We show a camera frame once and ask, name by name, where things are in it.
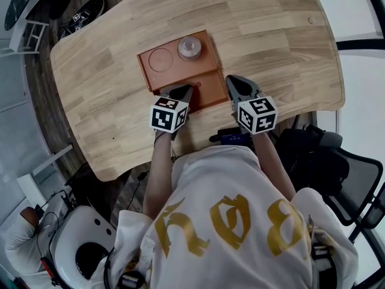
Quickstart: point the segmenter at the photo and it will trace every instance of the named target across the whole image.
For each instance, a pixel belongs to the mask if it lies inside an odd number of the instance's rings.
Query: wooden table
[[[153,95],[137,54],[207,29],[223,75],[245,76],[271,95],[279,121],[344,101],[340,61],[318,0],[124,0],[51,52],[64,111],[102,181],[151,160]],[[210,145],[235,126],[225,102],[190,115],[173,149]]]

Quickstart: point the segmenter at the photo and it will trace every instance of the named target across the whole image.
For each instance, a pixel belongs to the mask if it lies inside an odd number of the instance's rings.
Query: person in white shirt
[[[171,162],[157,135],[143,213],[121,211],[107,269],[115,288],[127,264],[151,288],[319,288],[311,251],[326,245],[336,288],[351,288],[358,255],[315,190],[298,193],[266,133],[256,150],[214,146]],[[87,288],[105,288],[103,259]]]
[[[70,188],[63,190],[69,194]],[[5,242],[9,262],[30,289],[54,288],[40,258],[49,255],[49,241],[57,230],[58,221],[61,223],[68,211],[61,194],[64,196],[60,192],[49,201],[40,224],[35,209],[25,208],[17,216]]]

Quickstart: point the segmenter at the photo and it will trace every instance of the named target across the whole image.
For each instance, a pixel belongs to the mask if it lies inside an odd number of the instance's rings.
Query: brown tray
[[[143,52],[138,55],[138,61],[147,88],[155,95],[170,84],[194,85],[190,101],[191,112],[194,112],[224,102],[228,97],[207,31],[191,36],[198,38],[202,44],[202,53],[195,61],[180,58],[177,46],[181,38]]]

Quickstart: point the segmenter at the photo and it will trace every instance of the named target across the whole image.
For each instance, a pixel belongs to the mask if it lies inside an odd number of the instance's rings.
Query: wood plank floor
[[[50,26],[48,27],[48,31],[45,32],[40,44],[40,54],[25,56],[26,74],[32,102],[49,149],[52,153],[56,153],[70,143],[74,145],[72,151],[57,161],[58,167],[66,179],[75,174],[77,169],[86,162],[86,159],[74,138],[64,113],[51,69],[50,52],[58,41],[57,33],[60,26],[69,21],[75,12],[87,1],[88,0],[72,0],[63,16],[58,20],[50,20],[48,17],[49,6],[44,2],[39,3],[32,12],[30,19],[49,23]],[[105,11],[120,1],[122,0],[105,0]],[[283,129],[291,127],[293,121],[294,119],[289,119],[278,124],[275,133],[279,135]],[[298,128],[302,128],[303,125],[308,125],[311,122],[311,115],[303,114],[301,115]],[[117,198],[111,216],[111,223],[117,224],[119,211],[127,208],[138,185],[137,176],[141,172],[149,170],[149,166],[150,164],[147,163],[135,168],[128,182],[123,187],[123,190],[121,187],[111,186],[111,194],[109,196],[114,199]],[[130,210],[141,211],[146,183],[147,179],[141,182],[130,206]]]

